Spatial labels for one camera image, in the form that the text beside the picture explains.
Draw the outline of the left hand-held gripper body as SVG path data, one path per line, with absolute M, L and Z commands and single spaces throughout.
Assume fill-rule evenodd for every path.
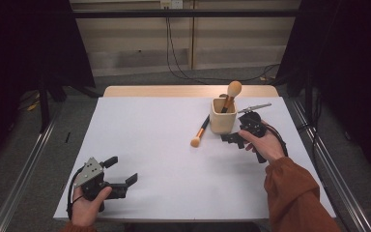
M 71 181 L 74 189 L 81 188 L 83 197 L 87 200 L 94 200 L 100 191 L 106 187 L 111 187 L 112 191 L 108 199 L 125 198 L 128 191 L 126 182 L 122 184 L 110 184 L 104 180 L 104 170 L 95 158 L 89 158 L 84 165 L 77 170 Z

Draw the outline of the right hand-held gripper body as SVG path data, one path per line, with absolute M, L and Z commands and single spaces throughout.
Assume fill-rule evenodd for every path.
M 246 111 L 244 115 L 239 118 L 239 120 L 241 122 L 240 125 L 241 130 L 248 131 L 258 138 L 263 137 L 268 130 L 267 126 L 262 123 L 260 115 L 255 111 L 252 110 Z M 243 138 L 242 141 L 238 142 L 239 149 L 244 148 L 244 142 L 245 140 Z M 261 154 L 256 150 L 256 148 L 255 151 L 259 163 L 267 162 L 267 160 L 261 156 Z

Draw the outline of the beige square brush holder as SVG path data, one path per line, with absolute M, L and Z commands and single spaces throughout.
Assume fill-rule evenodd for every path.
M 237 116 L 235 104 L 232 103 L 225 113 L 221 110 L 225 104 L 225 98 L 213 99 L 210 112 L 211 131 L 216 134 L 230 133 L 234 127 Z

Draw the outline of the small makeup brush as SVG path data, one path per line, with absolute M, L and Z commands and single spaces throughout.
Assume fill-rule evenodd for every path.
M 197 134 L 191 139 L 190 146 L 197 148 L 201 142 L 201 137 L 203 136 L 208 124 L 210 123 L 210 116 L 207 116 L 205 121 L 203 122 L 202 126 L 200 127 Z

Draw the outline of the large makeup brush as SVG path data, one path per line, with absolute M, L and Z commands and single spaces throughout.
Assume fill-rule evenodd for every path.
M 235 80 L 232 81 L 228 87 L 227 87 L 227 93 L 226 94 L 221 94 L 220 97 L 224 98 L 224 104 L 222 106 L 221 112 L 222 113 L 227 113 L 232 104 L 234 103 L 235 97 L 242 91 L 242 84 Z

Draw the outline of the person's right hand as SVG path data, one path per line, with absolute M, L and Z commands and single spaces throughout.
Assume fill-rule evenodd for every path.
M 240 130 L 239 136 L 245 140 L 246 151 L 260 154 L 268 162 L 273 162 L 285 157 L 281 142 L 276 136 L 276 130 L 267 125 L 264 136 L 257 137 L 247 130 Z

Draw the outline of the person's left hand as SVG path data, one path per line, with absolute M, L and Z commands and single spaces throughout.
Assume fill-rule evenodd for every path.
M 112 188 L 106 187 L 100 191 L 94 200 L 87 200 L 83 197 L 81 188 L 76 188 L 72 196 L 71 223 L 79 227 L 93 226 L 100 209 L 100 205 L 111 193 Z

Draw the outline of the white table sheet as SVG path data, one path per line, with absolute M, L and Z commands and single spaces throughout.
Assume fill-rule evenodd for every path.
M 210 130 L 190 145 L 208 116 L 209 98 L 99 99 L 74 166 L 118 157 L 105 180 L 137 182 L 108 200 L 101 220 L 250 221 L 269 215 L 265 167 L 255 154 Z

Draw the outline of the black metal stand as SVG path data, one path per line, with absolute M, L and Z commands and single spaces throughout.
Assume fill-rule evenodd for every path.
M 67 94 L 63 89 L 64 86 L 72 87 L 72 89 L 93 99 L 101 97 L 101 94 L 89 90 L 87 87 L 78 84 L 70 78 L 50 77 L 48 74 L 42 74 L 38 81 L 42 118 L 41 132 L 44 132 L 50 123 L 48 96 L 51 96 L 56 102 L 64 102 L 67 99 Z
M 308 71 L 305 83 L 305 117 L 307 123 L 313 124 L 313 71 Z

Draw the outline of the black curtain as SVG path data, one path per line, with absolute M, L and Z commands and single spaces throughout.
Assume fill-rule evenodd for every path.
M 0 0 L 0 146 L 25 92 L 95 85 L 71 13 L 71 0 Z
M 300 0 L 277 72 L 291 96 L 312 83 L 371 163 L 371 0 Z

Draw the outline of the black horizontal bar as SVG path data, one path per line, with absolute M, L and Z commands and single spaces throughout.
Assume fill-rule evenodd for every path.
M 138 17 L 292 17 L 298 10 L 140 10 L 89 11 L 77 10 L 76 18 L 138 18 Z

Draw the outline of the aluminium floor rail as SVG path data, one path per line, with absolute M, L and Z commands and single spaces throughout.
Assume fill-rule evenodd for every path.
M 50 138 L 50 135 L 52 134 L 54 125 L 56 124 L 59 114 L 62 111 L 62 107 L 62 104 L 54 107 L 52 118 L 48 121 L 46 128 L 39 134 L 37 141 L 35 142 L 34 147 L 28 156 L 27 161 L 24 163 L 20 174 L 14 181 L 14 185 L 9 195 L 0 208 L 0 232 L 7 231 L 7 228 L 13 218 L 14 212 L 30 181 L 36 164 L 41 154 L 43 153 L 43 150 Z
M 345 207 L 347 216 L 352 221 L 348 224 L 345 218 L 340 214 L 337 206 L 334 206 L 333 209 L 339 217 L 342 225 L 345 227 L 347 232 L 352 232 L 352 229 L 355 229 L 356 232 L 371 232 L 371 224 L 369 223 L 366 214 L 345 182 L 317 130 L 305 117 L 305 109 L 301 102 L 299 100 L 292 100 L 292 106 L 296 111 L 296 116 L 300 119 L 300 131 L 305 131 L 311 142 L 310 157 L 313 161 L 314 167 L 316 168 L 317 174 L 321 174 L 321 167 L 323 167 L 333 184 L 336 194 Z

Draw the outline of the white wall socket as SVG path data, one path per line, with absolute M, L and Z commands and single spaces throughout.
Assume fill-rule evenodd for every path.
M 184 2 L 183 0 L 160 0 L 160 7 L 164 10 L 181 10 Z

